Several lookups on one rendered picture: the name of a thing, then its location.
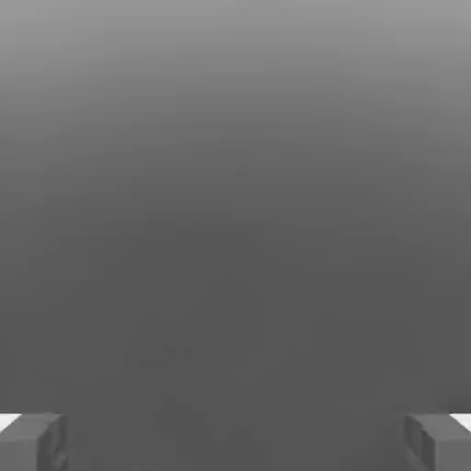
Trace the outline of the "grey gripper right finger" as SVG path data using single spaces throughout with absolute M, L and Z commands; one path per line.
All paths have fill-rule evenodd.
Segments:
M 407 414 L 403 432 L 411 471 L 471 471 L 471 413 Z

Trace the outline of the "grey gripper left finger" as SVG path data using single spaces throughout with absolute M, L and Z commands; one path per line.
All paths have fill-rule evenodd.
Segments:
M 0 471 L 69 471 L 68 420 L 58 413 L 0 413 Z

